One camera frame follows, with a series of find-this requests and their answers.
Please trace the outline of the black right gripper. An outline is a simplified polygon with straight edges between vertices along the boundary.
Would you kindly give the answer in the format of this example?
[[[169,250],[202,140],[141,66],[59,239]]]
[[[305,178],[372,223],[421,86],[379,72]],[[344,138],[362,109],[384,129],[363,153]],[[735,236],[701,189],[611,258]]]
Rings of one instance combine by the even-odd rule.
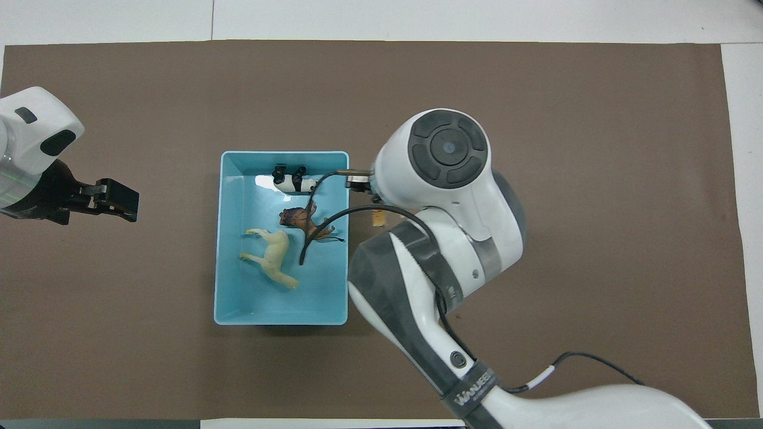
[[[383,199],[373,188],[371,177],[347,177],[347,188],[352,192],[368,194],[373,204],[383,203]]]

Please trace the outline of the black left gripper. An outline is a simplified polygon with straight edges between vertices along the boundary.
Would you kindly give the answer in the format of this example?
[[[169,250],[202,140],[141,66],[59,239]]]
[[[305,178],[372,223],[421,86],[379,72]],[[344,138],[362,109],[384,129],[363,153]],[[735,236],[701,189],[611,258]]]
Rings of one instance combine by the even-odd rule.
[[[92,196],[81,193],[89,185],[75,179],[63,161],[55,160],[24,198],[3,207],[2,212],[16,219],[51,220],[63,226],[69,224],[72,211],[137,221],[139,192],[111,178],[99,179],[96,186],[95,207],[90,207]]]

